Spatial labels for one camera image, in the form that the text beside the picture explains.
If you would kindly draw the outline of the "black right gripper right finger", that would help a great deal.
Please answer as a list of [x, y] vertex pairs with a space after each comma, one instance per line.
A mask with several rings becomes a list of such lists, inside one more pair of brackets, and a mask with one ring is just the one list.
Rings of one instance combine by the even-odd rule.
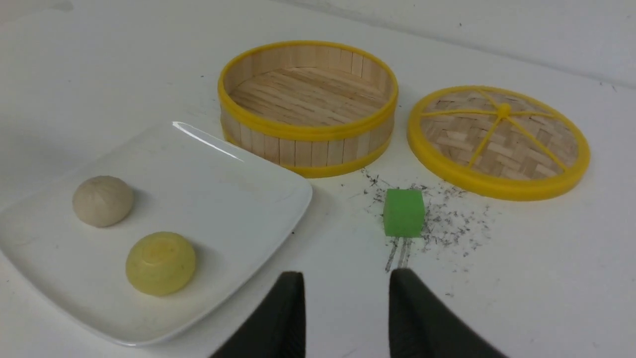
[[389, 354], [392, 358], [504, 358], [455, 315], [409, 268], [391, 272]]

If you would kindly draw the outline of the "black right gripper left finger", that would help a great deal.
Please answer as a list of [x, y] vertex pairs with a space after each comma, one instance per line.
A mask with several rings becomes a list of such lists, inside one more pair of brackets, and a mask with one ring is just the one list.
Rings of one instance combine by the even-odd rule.
[[213, 358], [304, 358], [304, 275], [282, 272], [263, 301]]

